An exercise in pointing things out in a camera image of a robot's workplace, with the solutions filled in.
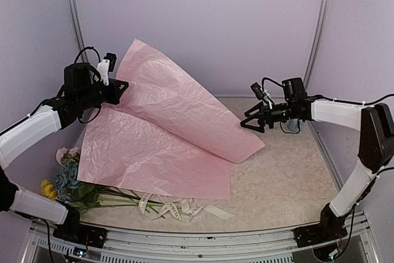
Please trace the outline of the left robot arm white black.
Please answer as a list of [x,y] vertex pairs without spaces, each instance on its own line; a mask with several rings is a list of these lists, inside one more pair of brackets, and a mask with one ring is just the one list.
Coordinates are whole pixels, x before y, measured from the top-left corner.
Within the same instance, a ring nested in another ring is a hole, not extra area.
[[74,63],[64,69],[64,83],[59,93],[43,100],[23,119],[1,132],[1,210],[37,217],[61,225],[64,234],[73,241],[86,236],[86,227],[74,217],[68,217],[65,205],[44,198],[13,184],[5,170],[22,153],[51,134],[81,121],[85,111],[103,104],[117,105],[128,88],[126,81],[109,78],[113,69],[103,59],[97,67],[89,63]]

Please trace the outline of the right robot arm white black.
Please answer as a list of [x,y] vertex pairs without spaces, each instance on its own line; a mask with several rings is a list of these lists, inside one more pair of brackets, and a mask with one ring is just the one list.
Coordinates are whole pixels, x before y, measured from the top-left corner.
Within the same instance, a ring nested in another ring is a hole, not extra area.
[[329,124],[342,127],[355,136],[352,159],[355,161],[347,180],[337,195],[322,209],[319,222],[309,229],[319,240],[327,241],[344,227],[346,217],[355,210],[393,158],[393,118],[390,107],[378,99],[351,102],[309,95],[301,78],[277,83],[284,101],[275,103],[265,89],[268,77],[251,85],[259,101],[245,112],[241,127],[257,132],[272,129],[276,123],[297,122]]

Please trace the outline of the cream printed ribbon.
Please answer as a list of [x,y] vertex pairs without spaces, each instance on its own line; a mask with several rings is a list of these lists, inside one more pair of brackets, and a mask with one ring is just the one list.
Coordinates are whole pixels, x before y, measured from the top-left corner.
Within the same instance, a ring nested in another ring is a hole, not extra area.
[[144,193],[140,197],[137,206],[139,214],[147,221],[164,219],[165,215],[169,214],[173,219],[179,222],[190,223],[201,211],[208,212],[223,220],[229,220],[234,217],[234,215],[213,204],[206,201],[200,202],[197,198],[173,201],[168,196],[158,195],[159,201],[153,201],[151,200],[152,196],[152,194]]

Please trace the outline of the blue hydrangea fake flower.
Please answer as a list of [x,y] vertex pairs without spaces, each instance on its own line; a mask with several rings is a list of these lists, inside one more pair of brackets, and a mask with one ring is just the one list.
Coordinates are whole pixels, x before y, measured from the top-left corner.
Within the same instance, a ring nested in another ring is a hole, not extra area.
[[58,192],[59,200],[73,201],[72,194],[80,185],[77,176],[78,164],[61,165],[60,172],[55,180],[55,189]]

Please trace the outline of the pink wrapping paper sheet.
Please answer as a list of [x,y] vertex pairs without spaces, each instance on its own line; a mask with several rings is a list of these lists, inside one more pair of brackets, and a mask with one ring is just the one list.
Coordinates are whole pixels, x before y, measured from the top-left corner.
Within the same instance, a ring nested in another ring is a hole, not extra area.
[[128,82],[84,134],[78,180],[155,195],[227,200],[230,166],[261,150],[225,105],[160,51],[134,40]]

